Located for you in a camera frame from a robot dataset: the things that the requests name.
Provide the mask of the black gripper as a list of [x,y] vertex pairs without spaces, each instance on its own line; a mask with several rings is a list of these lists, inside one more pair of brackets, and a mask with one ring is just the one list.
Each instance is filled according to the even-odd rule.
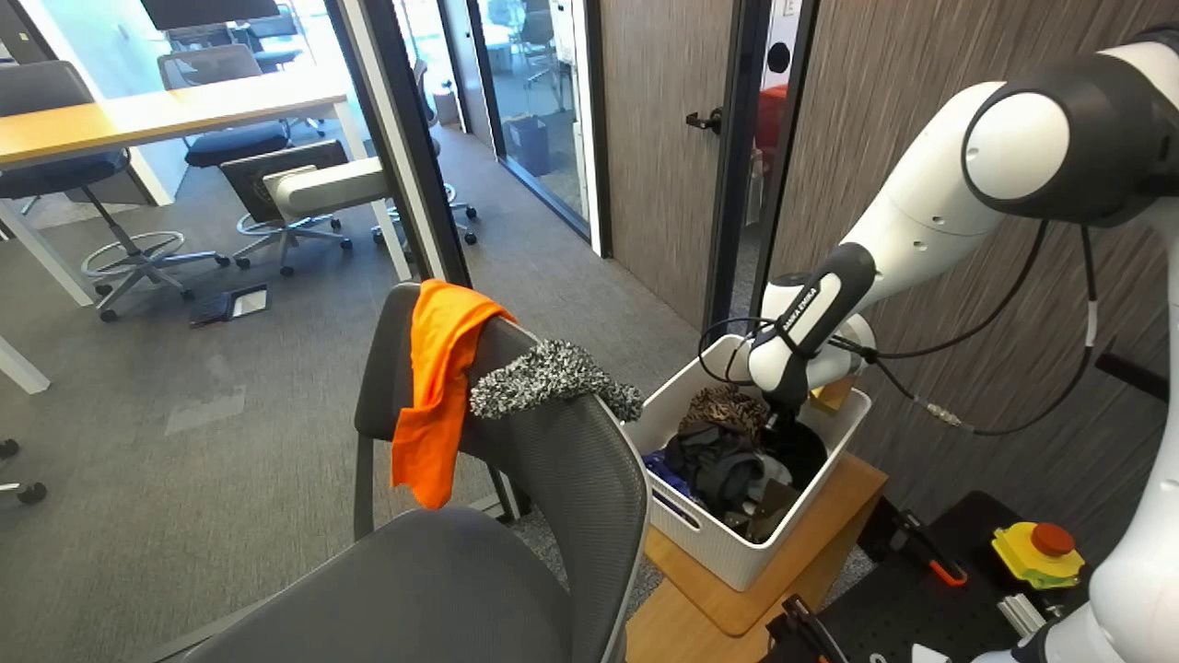
[[770,411],[775,411],[775,427],[794,427],[800,408],[806,405],[806,373],[803,368],[790,368],[781,377],[781,383],[766,394]]

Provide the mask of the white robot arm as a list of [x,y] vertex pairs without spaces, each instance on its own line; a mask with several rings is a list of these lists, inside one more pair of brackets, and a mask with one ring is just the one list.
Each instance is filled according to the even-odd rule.
[[[1169,365],[1179,368],[1179,38],[1169,27],[949,95],[841,246],[759,325],[751,383],[800,408],[851,373],[834,348],[851,313],[938,278],[1006,216],[1148,224],[1169,246]],[[989,663],[1179,663],[1179,392],[1086,600]]]

